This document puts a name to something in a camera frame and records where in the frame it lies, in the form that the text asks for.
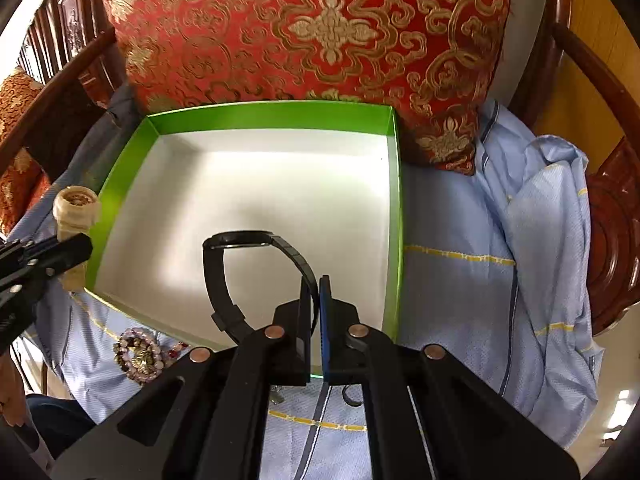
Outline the person's hand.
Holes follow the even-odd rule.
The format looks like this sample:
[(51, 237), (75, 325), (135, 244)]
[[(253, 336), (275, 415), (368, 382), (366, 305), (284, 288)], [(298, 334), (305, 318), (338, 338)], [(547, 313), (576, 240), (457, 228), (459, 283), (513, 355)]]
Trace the person's hand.
[(27, 404), (20, 373), (9, 352), (0, 358), (0, 402), (1, 414), (10, 426), (22, 426), (27, 418)]

